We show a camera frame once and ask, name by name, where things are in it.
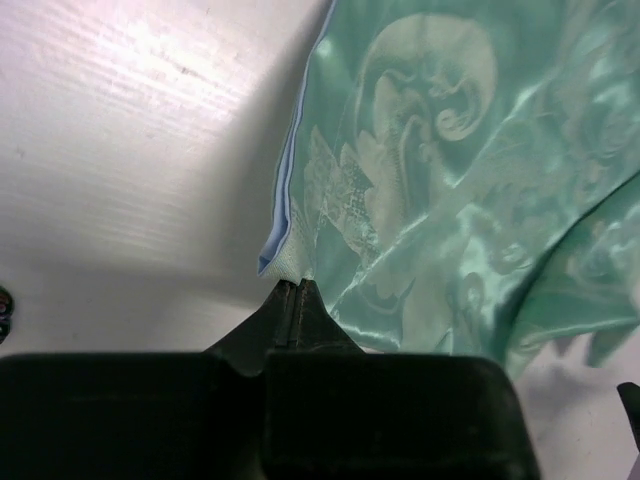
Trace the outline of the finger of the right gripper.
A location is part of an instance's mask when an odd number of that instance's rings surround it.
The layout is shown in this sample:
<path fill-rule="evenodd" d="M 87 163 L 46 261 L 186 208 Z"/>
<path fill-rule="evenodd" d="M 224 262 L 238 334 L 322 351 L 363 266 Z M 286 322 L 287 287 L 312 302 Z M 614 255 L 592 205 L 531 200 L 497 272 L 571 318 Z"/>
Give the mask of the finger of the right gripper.
<path fill-rule="evenodd" d="M 640 419 L 640 386 L 624 382 L 617 386 L 617 392 L 631 425 L 638 425 Z"/>

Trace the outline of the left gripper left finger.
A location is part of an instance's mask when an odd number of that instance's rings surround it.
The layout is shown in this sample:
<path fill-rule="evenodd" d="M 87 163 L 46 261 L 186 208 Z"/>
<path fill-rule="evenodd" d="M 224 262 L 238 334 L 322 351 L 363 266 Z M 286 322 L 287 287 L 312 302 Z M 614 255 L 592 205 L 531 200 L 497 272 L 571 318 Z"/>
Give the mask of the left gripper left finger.
<path fill-rule="evenodd" d="M 260 479 L 261 374 L 291 314 L 277 284 L 200 353 L 43 353 L 1 362 L 5 479 Z"/>

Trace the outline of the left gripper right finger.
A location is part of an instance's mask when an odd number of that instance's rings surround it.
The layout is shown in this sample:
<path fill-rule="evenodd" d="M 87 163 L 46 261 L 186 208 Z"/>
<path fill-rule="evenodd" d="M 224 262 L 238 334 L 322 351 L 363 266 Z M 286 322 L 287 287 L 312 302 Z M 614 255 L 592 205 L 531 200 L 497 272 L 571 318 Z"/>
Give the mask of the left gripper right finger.
<path fill-rule="evenodd" d="M 537 479 L 514 387 L 473 356 L 360 350 L 316 284 L 287 285 L 267 355 L 261 463 L 270 479 Z"/>

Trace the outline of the green satin cloth napkin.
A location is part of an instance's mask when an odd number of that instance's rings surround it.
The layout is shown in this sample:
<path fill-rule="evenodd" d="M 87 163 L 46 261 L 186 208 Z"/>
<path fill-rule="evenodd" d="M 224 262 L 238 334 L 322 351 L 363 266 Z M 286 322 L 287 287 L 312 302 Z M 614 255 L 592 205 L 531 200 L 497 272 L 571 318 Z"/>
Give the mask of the green satin cloth napkin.
<path fill-rule="evenodd" d="M 603 363 L 639 328 L 638 3 L 333 2 L 258 271 L 366 348 Z"/>

